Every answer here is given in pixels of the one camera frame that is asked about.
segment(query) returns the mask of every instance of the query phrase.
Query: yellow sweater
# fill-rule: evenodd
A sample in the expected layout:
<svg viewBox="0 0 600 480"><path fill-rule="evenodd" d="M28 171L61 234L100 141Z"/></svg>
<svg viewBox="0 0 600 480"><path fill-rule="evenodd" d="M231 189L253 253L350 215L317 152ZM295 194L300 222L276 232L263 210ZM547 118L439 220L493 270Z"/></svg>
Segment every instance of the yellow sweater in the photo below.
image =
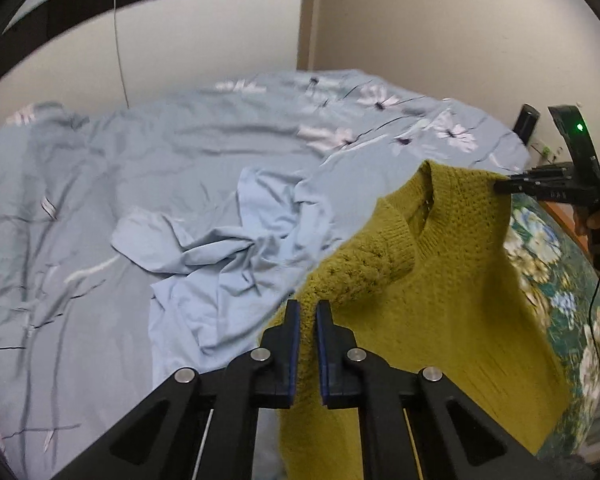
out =
<svg viewBox="0 0 600 480"><path fill-rule="evenodd" d="M363 476L357 411L320 405L318 300L331 301L334 322L391 366L439 367L529 451L553 429L570 394L504 253L510 199L493 193L497 178L425 162L309 275L296 295L296 401L280 412L290 480Z"/></svg>

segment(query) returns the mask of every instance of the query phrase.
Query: wrinkled bed sheet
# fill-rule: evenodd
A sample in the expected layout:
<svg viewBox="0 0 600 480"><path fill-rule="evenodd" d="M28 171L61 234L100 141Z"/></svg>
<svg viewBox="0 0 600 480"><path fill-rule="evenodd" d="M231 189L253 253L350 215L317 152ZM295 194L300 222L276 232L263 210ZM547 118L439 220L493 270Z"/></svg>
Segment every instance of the wrinkled bed sheet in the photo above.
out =
<svg viewBox="0 0 600 480"><path fill-rule="evenodd" d="M508 173L527 153L476 108L356 71L220 82L101 118L57 104L10 118L0 128L0 449L16 475L50 478L152 388L151 285L166 276L112 247L121 218L142 208L194 219L230 200L253 166L301 172L345 240L424 158ZM275 417L260 422L254 476L273 478Z"/></svg>

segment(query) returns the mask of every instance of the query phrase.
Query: gray floral bed sheet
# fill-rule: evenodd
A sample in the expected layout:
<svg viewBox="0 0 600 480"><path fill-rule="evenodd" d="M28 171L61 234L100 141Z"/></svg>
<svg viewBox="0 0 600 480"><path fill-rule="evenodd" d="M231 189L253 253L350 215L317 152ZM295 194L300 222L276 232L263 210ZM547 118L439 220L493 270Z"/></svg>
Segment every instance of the gray floral bed sheet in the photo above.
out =
<svg viewBox="0 0 600 480"><path fill-rule="evenodd" d="M120 218L136 207L192 218L256 166L315 177L346 238L425 158L512 173L527 153L481 110L357 71L218 82L100 118L58 104L9 118L0 128L0 451L16 476L50 478L151 390L150 285L164 276L112 248ZM522 241L512 234L507 246L573 385L572 409L543 448L561 452L576 446L595 404L600 298L592 334L583 256L532 203L518 203L512 229ZM259 428L256 478L279 472L274 431Z"/></svg>

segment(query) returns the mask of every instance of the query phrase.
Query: cable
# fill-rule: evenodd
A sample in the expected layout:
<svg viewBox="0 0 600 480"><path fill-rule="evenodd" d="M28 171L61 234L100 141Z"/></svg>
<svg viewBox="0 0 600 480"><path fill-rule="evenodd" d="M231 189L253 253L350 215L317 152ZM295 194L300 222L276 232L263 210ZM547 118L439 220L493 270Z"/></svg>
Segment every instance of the cable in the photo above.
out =
<svg viewBox="0 0 600 480"><path fill-rule="evenodd" d="M591 303L589 303L589 329L591 330L591 338L593 339L593 346L596 349L596 355L598 356L598 363L600 364L600 347L598 346L598 342L596 341L596 336L593 332L593 319L591 317L591 313L593 311L593 302L596 301L596 296L598 295L599 288L600 288L600 273L598 274L598 284L596 285L596 290L593 292L593 297L591 298Z"/></svg>

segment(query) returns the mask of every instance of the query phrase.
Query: metal rivet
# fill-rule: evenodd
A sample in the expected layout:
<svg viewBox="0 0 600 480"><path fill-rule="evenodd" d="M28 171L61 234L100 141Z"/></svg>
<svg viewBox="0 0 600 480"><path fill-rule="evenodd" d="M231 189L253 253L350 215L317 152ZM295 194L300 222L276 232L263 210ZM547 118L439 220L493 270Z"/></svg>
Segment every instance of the metal rivet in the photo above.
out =
<svg viewBox="0 0 600 480"><path fill-rule="evenodd" d="M254 361L266 361L271 357L271 352L263 347L251 350L251 359Z"/></svg>
<svg viewBox="0 0 600 480"><path fill-rule="evenodd" d="M366 352L362 348L352 348L347 352L347 357L351 361L359 363L360 361L364 361L366 359Z"/></svg>
<svg viewBox="0 0 600 480"><path fill-rule="evenodd" d="M176 372L174 377L179 383L190 383L195 376L195 370L192 370L191 368L181 368Z"/></svg>
<svg viewBox="0 0 600 480"><path fill-rule="evenodd" d="M435 366L429 366L425 368L422 371L422 375L427 381L431 381L432 383L435 383L442 379L442 372L439 368L436 368Z"/></svg>

